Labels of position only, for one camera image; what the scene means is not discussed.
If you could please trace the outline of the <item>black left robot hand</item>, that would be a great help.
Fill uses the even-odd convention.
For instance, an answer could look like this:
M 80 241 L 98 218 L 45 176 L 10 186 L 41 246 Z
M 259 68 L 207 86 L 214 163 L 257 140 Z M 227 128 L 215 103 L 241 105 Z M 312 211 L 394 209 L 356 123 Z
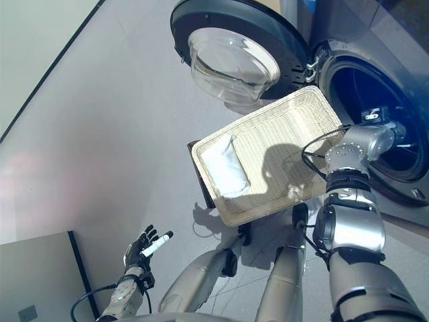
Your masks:
M 158 235 L 157 229 L 153 225 L 148 225 L 127 248 L 123 257 L 125 271 L 133 267 L 147 269 L 153 254 L 173 236 L 173 231 Z

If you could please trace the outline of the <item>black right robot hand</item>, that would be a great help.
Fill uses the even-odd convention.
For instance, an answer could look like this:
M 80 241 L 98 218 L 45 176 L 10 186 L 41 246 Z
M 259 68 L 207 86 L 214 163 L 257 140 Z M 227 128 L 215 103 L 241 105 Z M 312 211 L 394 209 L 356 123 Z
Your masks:
M 418 145 L 419 138 L 413 125 L 394 121 L 392 130 L 395 134 L 394 146 L 396 148 L 413 148 Z

